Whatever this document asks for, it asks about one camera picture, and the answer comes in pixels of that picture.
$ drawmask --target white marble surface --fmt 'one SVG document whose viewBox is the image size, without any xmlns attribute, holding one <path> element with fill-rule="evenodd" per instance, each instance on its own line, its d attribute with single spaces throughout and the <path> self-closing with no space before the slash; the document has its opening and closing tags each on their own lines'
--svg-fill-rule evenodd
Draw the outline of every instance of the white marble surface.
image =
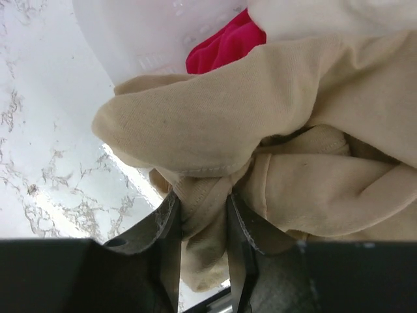
<svg viewBox="0 0 417 313">
<path fill-rule="evenodd" d="M 0 238 L 103 243 L 159 205 L 90 131 L 112 94 L 71 0 L 0 0 Z M 181 293 L 183 308 L 210 294 Z"/>
</svg>

